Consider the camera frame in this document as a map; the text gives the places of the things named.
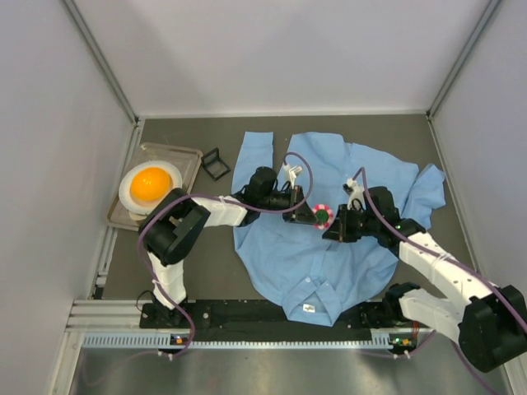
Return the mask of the pink flower brooch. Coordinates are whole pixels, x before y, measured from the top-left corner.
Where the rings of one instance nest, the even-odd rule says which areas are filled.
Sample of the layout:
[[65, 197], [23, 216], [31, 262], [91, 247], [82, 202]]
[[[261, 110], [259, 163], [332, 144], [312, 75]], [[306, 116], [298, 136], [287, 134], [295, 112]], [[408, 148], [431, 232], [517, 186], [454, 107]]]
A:
[[312, 208], [316, 218], [315, 227], [324, 230], [330, 227], [333, 222], [334, 214], [331, 207], [325, 204], [317, 204]]

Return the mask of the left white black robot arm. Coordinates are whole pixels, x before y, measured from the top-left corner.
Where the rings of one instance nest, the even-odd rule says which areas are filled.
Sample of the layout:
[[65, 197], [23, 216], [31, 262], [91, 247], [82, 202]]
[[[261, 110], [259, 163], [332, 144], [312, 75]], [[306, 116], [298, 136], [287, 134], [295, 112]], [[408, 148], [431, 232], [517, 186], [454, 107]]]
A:
[[226, 197], [190, 196], [175, 188], [151, 212], [139, 236], [152, 269], [153, 306], [159, 318], [175, 319], [176, 306], [186, 298], [184, 259], [203, 229], [247, 226], [263, 212], [280, 214], [289, 223], [321, 223], [307, 204], [302, 186], [294, 184], [302, 168], [293, 166], [290, 171], [292, 175], [279, 188], [277, 172], [260, 166], [240, 191]]

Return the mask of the light blue button shirt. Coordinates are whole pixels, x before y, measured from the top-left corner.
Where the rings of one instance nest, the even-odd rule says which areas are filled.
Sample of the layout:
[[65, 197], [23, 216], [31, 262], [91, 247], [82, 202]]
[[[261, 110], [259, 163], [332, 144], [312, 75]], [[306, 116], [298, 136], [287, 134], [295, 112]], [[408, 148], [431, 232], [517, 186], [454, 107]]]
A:
[[[369, 187], [385, 186], [403, 218], [431, 226], [433, 210], [445, 205], [445, 174], [435, 165], [419, 169], [389, 153], [345, 142], [334, 133], [306, 132], [291, 137], [288, 159], [304, 157], [311, 169], [299, 184], [310, 188], [307, 202], [333, 211], [347, 202], [343, 184], [360, 168]], [[283, 308], [288, 319], [331, 327], [339, 315], [379, 294], [394, 275], [398, 259], [373, 237], [345, 244], [325, 240], [312, 225], [286, 223], [278, 214], [263, 214], [234, 229], [235, 250], [254, 288]]]

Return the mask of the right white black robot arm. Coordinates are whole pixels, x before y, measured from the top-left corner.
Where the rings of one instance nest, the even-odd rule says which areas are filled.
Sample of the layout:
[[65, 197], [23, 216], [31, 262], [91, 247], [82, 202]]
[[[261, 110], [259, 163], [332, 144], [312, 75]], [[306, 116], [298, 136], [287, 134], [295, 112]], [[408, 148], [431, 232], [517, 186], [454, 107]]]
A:
[[324, 239], [354, 243], [376, 239], [402, 263], [420, 272], [443, 296], [412, 282], [391, 286], [382, 300], [393, 321], [417, 321], [449, 338], [466, 360], [487, 373], [526, 352], [525, 298], [514, 286], [497, 287], [448, 254], [418, 222], [402, 218], [385, 187], [343, 185]]

